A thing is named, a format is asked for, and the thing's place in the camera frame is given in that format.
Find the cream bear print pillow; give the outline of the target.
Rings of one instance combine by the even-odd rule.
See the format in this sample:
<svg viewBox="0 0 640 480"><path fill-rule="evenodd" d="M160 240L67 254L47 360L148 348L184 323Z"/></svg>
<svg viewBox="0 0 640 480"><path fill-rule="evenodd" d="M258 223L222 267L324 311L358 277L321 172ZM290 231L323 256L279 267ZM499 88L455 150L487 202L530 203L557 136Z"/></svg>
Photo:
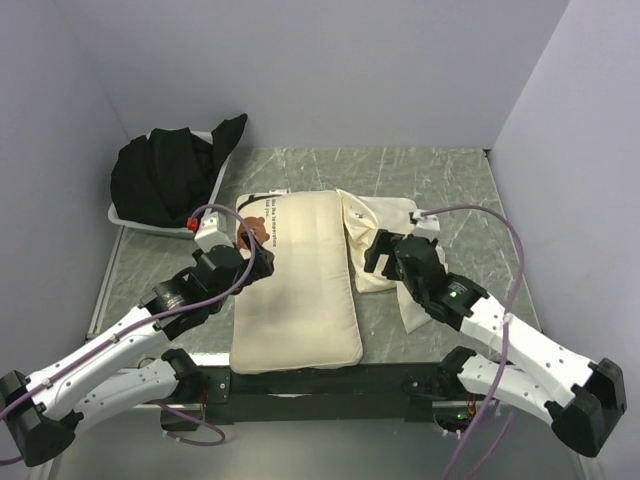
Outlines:
<svg viewBox="0 0 640 480"><path fill-rule="evenodd" d="M247 194L236 207L273 253L274 272L235 300L231 369L261 374L358 364L363 346L339 195Z"/></svg>

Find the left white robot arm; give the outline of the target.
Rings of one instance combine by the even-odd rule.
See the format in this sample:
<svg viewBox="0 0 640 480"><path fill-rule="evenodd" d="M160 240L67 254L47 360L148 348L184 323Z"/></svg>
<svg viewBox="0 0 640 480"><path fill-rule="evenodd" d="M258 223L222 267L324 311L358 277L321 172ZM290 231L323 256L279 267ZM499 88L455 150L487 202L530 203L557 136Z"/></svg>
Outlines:
<svg viewBox="0 0 640 480"><path fill-rule="evenodd" d="M133 406L199 394L200 369L182 349L169 349L140 369L137 356L203 324L226 299L274 272L272 252L256 246L197 250L195 263L157 284L114 326L52 365L1 379L1 419L28 467L48 462L83 431Z"/></svg>

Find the cream pillowcase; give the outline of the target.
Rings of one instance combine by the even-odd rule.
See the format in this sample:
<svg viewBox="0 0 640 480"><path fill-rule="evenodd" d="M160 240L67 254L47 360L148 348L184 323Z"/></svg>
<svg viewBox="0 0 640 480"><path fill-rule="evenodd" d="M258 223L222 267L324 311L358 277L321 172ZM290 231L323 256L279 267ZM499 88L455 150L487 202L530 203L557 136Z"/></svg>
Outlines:
<svg viewBox="0 0 640 480"><path fill-rule="evenodd" d="M436 216L427 216L407 198L366 197L340 190L349 255L360 293L394 290L408 334L431 321L402 281L394 280L393 245L408 235L433 241L440 234Z"/></svg>

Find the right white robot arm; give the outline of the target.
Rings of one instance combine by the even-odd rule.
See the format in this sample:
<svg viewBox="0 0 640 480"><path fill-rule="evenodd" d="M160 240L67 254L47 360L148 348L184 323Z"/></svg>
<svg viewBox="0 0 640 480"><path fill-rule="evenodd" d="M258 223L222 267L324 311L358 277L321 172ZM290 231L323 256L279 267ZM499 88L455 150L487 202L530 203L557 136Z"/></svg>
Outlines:
<svg viewBox="0 0 640 480"><path fill-rule="evenodd" d="M508 363L500 366L471 349L455 348L439 365L442 393L452 399L467 392L491 396L541 419L574 452L596 457L627 409L621 367L564 348L507 314L486 289L447 272L436 245L381 229L364 254L364 269L373 272L385 256L383 276L402 283L431 319L505 351Z"/></svg>

